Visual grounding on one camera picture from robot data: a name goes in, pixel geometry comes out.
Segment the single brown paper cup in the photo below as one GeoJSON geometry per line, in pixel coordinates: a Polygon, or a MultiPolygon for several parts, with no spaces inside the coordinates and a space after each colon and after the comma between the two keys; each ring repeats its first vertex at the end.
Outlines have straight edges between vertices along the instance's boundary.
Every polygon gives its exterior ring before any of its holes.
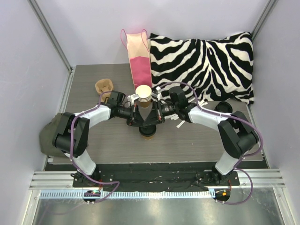
{"type": "Polygon", "coordinates": [[[143,135],[141,134],[141,137],[145,140],[151,140],[153,137],[154,137],[154,134],[151,134],[151,135],[143,135]]]}

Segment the pink paper gift bag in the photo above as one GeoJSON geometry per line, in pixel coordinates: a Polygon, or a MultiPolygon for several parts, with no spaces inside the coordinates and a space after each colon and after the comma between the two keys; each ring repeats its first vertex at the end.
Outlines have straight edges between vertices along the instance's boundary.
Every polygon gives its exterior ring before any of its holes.
{"type": "Polygon", "coordinates": [[[150,67],[150,47],[148,33],[142,29],[140,33],[120,32],[120,39],[128,53],[132,81],[135,89],[141,85],[152,87],[150,67]]]}

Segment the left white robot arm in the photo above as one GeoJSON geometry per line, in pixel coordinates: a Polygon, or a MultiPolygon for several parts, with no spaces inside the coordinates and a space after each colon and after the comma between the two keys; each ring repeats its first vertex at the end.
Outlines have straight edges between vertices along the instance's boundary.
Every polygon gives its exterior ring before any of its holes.
{"type": "Polygon", "coordinates": [[[83,112],[65,112],[59,121],[52,144],[69,157],[78,172],[84,175],[83,181],[89,187],[95,187],[100,181],[99,169],[86,150],[89,129],[115,117],[125,119],[128,126],[143,127],[144,120],[135,103],[141,95],[128,96],[130,107],[122,104],[125,97],[122,92],[112,91],[104,102],[83,112]]]}

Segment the black plastic cup lid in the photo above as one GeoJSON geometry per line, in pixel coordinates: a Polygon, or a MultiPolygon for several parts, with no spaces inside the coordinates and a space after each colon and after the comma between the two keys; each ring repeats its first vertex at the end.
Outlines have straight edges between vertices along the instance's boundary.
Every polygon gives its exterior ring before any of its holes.
{"type": "Polygon", "coordinates": [[[156,126],[139,127],[139,132],[142,136],[150,137],[156,133],[156,126]]]}

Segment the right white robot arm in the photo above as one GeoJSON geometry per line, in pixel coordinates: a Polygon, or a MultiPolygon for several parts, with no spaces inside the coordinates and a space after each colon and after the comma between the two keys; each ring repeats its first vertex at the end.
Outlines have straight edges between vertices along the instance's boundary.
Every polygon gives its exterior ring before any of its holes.
{"type": "Polygon", "coordinates": [[[189,102],[179,86],[170,88],[169,94],[171,101],[162,103],[160,89],[152,92],[154,102],[143,127],[161,124],[166,116],[176,114],[183,121],[218,131],[225,151],[212,168],[211,180],[217,185],[223,185],[242,156],[258,143],[259,137],[254,127],[242,112],[221,114],[189,102]]]}

